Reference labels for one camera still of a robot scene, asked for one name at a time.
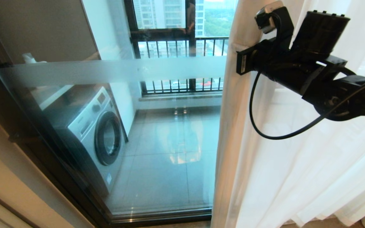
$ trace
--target window sill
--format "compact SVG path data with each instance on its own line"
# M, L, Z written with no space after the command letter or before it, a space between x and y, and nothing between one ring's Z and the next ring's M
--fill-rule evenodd
M165 100L218 98L218 97L222 97L222 91L145 95L144 97L139 98L139 101L165 101Z

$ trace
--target balcony railing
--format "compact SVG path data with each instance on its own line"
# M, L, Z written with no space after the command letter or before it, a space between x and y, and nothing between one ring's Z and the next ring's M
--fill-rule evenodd
M141 41L137 46L140 58L181 58L192 56L193 52L195 56L227 55L228 37L197 37L195 45L190 45L189 42ZM223 78L165 79L140 82L140 84L142 95L216 92L222 91Z

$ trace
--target glass door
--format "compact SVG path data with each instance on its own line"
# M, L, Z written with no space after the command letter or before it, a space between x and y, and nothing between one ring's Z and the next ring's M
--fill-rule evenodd
M0 1L0 81L87 218L210 219L237 1L206 3Z

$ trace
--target white curtain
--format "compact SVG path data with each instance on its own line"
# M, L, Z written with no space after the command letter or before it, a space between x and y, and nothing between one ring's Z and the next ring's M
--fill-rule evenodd
M239 0L229 38L223 88L213 228L302 226L336 215L346 225L365 216L365 117L323 120L286 140L259 136L249 120L255 72L236 74L236 51L261 37L254 16L271 0ZM283 0L295 32L309 10L351 18L332 55L365 76L365 1ZM256 124L268 135L295 131L318 114L301 96L261 76L255 92Z

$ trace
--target washing machine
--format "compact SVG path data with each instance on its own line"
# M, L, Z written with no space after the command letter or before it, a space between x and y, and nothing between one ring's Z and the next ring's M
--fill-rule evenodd
M125 136L106 89L77 88L70 102L53 105L45 113L86 185L107 196L120 170Z

